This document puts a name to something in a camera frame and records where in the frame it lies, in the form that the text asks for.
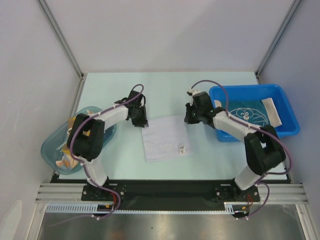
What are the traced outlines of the Doraemon teal beige towel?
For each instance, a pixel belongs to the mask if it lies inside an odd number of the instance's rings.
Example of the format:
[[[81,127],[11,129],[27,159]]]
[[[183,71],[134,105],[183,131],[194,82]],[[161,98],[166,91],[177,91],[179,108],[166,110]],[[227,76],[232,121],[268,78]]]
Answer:
[[[283,123],[272,98],[262,100],[235,100],[228,102],[228,111],[250,124],[276,128]]]

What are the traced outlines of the lavender white cloth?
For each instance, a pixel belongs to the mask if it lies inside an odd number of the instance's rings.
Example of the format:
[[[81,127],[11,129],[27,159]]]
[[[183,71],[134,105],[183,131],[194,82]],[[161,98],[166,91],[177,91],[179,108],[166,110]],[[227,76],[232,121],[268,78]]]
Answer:
[[[188,157],[193,154],[183,115],[151,119],[142,129],[148,163]]]

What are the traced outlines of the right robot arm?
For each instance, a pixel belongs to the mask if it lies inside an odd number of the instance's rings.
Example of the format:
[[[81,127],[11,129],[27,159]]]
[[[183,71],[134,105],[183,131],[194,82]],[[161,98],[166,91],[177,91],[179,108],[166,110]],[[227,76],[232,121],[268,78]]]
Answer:
[[[233,179],[234,185],[230,188],[231,197],[242,201],[248,196],[249,188],[286,160],[275,128],[249,124],[223,107],[214,107],[210,96],[204,91],[190,89],[187,94],[191,96],[191,101],[185,104],[186,124],[203,123],[228,133],[244,144],[246,166]]]

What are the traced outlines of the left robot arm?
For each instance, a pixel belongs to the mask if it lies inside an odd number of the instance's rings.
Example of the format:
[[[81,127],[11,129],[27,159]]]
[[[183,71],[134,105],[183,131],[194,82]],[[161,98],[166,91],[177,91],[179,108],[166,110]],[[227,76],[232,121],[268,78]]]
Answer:
[[[128,97],[118,100],[103,111],[75,117],[67,140],[72,159],[83,165],[87,181],[93,185],[92,194],[99,200],[110,195],[108,179],[102,166],[101,152],[104,148],[105,132],[122,121],[131,121],[134,127],[148,127],[146,97],[142,92],[131,90]]]

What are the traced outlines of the orange brown towel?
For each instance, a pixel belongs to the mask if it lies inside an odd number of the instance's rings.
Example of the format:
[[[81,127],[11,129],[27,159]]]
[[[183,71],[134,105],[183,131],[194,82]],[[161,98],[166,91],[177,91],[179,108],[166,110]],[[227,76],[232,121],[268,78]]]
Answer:
[[[78,114],[93,115],[99,112],[100,110],[100,108],[97,108],[95,106],[88,106],[81,109],[79,112],[77,112],[74,116],[70,117],[66,121],[66,129],[62,131],[63,133],[65,133],[65,140],[62,142],[61,146],[57,148],[59,150],[59,153],[62,154],[62,156],[61,159],[55,162],[55,165],[57,166],[59,173],[71,173],[79,165],[79,162],[71,157],[70,149],[67,147],[67,141],[70,136],[74,122],[76,120],[76,116]]]

